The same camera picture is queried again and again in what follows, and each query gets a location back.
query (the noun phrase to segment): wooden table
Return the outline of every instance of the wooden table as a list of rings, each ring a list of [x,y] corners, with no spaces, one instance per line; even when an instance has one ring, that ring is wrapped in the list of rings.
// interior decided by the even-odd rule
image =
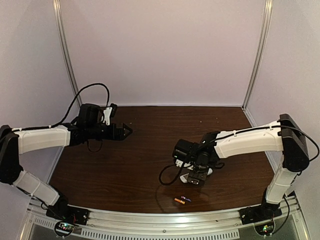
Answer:
[[[119,107],[114,122],[124,122],[133,134],[124,141],[104,141],[101,151],[87,145],[66,147],[50,184],[72,205],[131,213],[187,213],[245,207],[259,204],[273,178],[264,152],[224,159],[225,167],[214,170],[203,187],[171,186],[158,181],[160,171],[173,163],[172,152],[179,139],[199,142],[203,134],[249,128],[240,107]],[[100,143],[90,141],[92,149]],[[163,174],[169,182],[179,168]],[[192,202],[182,205],[175,197]]]

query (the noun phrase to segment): purple marker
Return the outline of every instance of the purple marker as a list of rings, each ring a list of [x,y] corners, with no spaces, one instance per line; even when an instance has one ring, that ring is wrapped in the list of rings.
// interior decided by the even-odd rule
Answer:
[[[188,201],[188,202],[192,202],[189,198],[186,198],[185,196],[181,196],[181,198]]]

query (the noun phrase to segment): small object on table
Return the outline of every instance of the small object on table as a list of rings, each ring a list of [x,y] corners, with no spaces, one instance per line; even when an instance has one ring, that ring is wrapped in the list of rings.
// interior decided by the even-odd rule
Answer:
[[[192,202],[189,198],[186,198],[185,196],[181,196],[181,198],[186,200],[186,201],[188,201],[188,202],[190,202],[190,203]]]
[[[178,199],[178,198],[175,198],[174,200],[175,200],[176,202],[178,202],[178,203],[186,204],[186,202],[185,202],[185,201],[182,201],[182,200],[180,200],[180,199]]]

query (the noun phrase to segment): orange object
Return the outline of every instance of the orange object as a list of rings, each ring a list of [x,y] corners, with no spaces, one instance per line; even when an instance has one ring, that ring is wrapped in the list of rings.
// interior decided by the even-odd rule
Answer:
[[[182,201],[182,200],[180,200],[180,199],[178,199],[178,198],[175,198],[174,200],[175,200],[176,202],[178,202],[178,203],[186,204],[186,202],[185,202],[185,201]]]

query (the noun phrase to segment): metal corner post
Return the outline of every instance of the metal corner post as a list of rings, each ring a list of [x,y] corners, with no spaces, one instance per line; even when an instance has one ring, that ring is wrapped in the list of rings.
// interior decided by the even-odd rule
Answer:
[[[251,73],[251,78],[249,82],[248,89],[246,91],[246,95],[244,98],[244,102],[242,105],[242,108],[245,110],[248,107],[250,97],[252,95],[256,79],[258,76],[259,68],[262,62],[263,52],[265,49],[265,45],[267,42],[267,37],[269,33],[269,27],[271,22],[271,16],[272,16],[272,8],[273,8],[273,0],[266,0],[265,1],[265,7],[264,7],[264,13],[263,13],[263,20],[262,20],[262,27],[261,27],[261,33],[260,33],[260,39],[258,44],[258,49],[256,52],[254,65]]]
[[[60,0],[53,0],[53,9],[54,9],[55,19],[56,19],[56,23],[57,23],[58,32],[59,32],[59,38],[60,38],[61,49],[62,49],[62,54],[63,54],[63,58],[64,58],[66,71],[68,73],[68,77],[70,80],[73,94],[74,94],[74,96],[76,96],[76,94],[79,92],[79,89],[77,86],[74,70],[72,68],[71,59],[70,59],[70,55],[69,55],[67,39],[66,39],[66,34],[65,34],[65,29],[64,29],[64,23],[63,23],[62,13],[61,13]],[[80,95],[77,97],[76,103],[77,103],[78,107],[80,108],[80,106],[82,104],[82,100],[81,100]]]

